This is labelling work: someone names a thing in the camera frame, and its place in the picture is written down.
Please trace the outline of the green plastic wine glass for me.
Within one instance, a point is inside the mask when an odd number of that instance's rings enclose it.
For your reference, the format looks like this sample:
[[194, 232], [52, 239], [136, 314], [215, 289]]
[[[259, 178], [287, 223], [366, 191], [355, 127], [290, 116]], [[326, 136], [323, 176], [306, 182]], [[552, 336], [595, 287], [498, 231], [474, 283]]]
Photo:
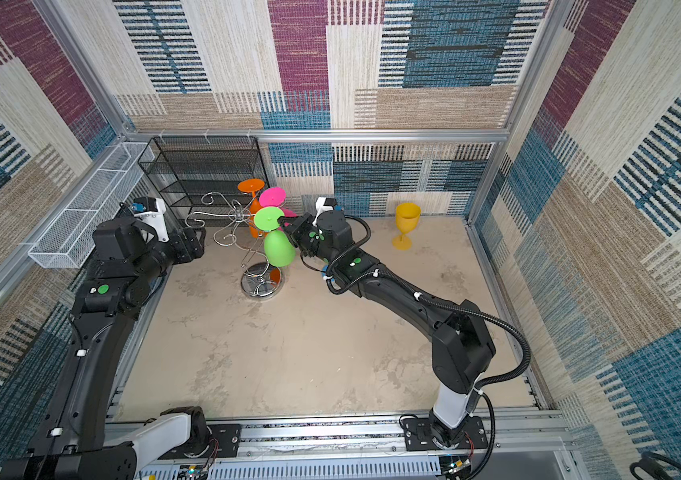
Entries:
[[254, 216], [254, 226], [264, 232], [264, 254], [274, 267], [289, 266], [296, 257], [296, 249], [284, 231], [280, 230], [280, 218], [284, 217], [282, 209], [274, 206], [263, 207]]

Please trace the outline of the pink plastic wine glass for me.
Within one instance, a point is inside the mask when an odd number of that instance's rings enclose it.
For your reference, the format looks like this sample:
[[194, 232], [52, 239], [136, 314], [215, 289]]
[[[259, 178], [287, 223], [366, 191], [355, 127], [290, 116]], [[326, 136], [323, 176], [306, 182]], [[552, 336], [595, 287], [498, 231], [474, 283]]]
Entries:
[[286, 191], [280, 187], [272, 187], [264, 190], [258, 198], [262, 207], [276, 207], [282, 210], [284, 216], [296, 217], [296, 213], [286, 208]]

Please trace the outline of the yellow plastic wine glass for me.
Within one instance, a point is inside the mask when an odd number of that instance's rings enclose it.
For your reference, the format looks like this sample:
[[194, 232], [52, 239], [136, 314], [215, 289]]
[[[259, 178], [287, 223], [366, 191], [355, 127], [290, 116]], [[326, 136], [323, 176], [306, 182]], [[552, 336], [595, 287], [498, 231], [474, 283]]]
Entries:
[[393, 239], [394, 248], [406, 251], [412, 247], [409, 234], [418, 227], [421, 214], [422, 210], [417, 204], [403, 203], [397, 206], [395, 221], [400, 234]]

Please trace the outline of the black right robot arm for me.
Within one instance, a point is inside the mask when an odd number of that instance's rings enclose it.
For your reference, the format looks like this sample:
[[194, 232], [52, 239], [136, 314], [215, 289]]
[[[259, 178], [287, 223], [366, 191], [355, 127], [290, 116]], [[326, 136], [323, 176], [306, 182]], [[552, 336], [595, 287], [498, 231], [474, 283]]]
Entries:
[[438, 298], [400, 278], [363, 245], [372, 238], [369, 224], [340, 209], [318, 217], [282, 216], [278, 225], [300, 253], [324, 262], [324, 281], [334, 295], [347, 292], [391, 310], [421, 332], [432, 345], [432, 368], [440, 382], [430, 412], [432, 436], [440, 448], [452, 449], [465, 438], [479, 394], [477, 382], [497, 353], [479, 308]]

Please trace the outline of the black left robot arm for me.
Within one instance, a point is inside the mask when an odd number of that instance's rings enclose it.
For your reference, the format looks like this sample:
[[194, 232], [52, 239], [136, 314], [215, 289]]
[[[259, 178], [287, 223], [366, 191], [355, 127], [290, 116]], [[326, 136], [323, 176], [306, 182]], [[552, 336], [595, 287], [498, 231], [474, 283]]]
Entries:
[[121, 217], [100, 224], [92, 238], [96, 264], [76, 292], [64, 370], [26, 453], [2, 466], [2, 479], [132, 479], [168, 452], [210, 449], [198, 406], [168, 410], [118, 444], [104, 443], [118, 364], [152, 282], [202, 257], [206, 235], [182, 228], [162, 241], [154, 226]]

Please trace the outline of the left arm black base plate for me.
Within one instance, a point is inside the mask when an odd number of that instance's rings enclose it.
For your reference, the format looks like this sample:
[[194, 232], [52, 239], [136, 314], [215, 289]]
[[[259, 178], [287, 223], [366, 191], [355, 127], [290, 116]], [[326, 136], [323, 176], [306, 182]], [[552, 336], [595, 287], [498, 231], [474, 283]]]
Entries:
[[192, 458], [235, 458], [240, 448], [242, 424], [208, 424], [200, 434], [200, 446], [192, 450]]

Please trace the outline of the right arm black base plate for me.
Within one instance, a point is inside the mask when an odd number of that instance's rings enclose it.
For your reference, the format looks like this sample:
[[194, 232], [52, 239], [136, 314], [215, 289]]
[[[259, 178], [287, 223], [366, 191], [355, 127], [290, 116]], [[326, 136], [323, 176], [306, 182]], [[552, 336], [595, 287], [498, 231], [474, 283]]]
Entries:
[[406, 450], [477, 450], [489, 446], [490, 431], [478, 416], [467, 416], [456, 428], [448, 428], [436, 417], [405, 414], [399, 417], [404, 431]]

